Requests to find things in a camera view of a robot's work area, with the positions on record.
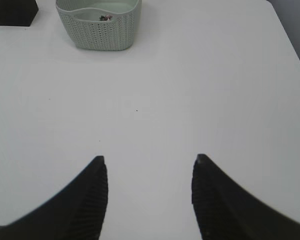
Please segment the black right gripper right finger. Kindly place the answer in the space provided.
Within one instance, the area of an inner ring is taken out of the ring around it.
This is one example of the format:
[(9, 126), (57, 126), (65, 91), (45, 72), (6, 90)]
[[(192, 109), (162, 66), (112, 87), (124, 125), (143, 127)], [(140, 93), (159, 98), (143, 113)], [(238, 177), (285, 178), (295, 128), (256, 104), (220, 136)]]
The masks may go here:
[(300, 223), (247, 192), (206, 154), (198, 154), (191, 202), (203, 240), (300, 240)]

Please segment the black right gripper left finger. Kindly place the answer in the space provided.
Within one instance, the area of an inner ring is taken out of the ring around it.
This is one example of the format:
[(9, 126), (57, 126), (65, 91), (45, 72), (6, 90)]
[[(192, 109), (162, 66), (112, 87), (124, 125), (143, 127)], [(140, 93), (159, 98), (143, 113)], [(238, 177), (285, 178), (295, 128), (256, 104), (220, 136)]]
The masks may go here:
[(96, 156), (55, 196), (0, 226), (0, 240), (98, 240), (108, 205), (105, 158)]

